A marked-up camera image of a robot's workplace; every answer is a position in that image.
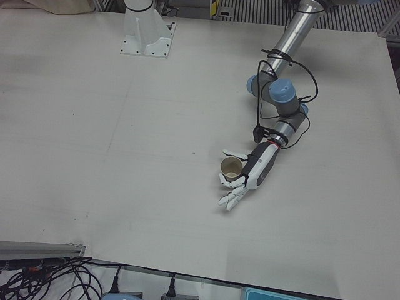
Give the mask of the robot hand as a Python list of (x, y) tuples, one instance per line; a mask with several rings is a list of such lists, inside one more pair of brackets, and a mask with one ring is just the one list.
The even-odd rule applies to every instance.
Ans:
[(259, 188), (272, 169), (279, 150), (272, 141), (261, 142), (249, 154), (223, 150), (226, 158), (221, 162), (219, 179), (230, 191), (218, 204), (230, 211), (248, 191)]

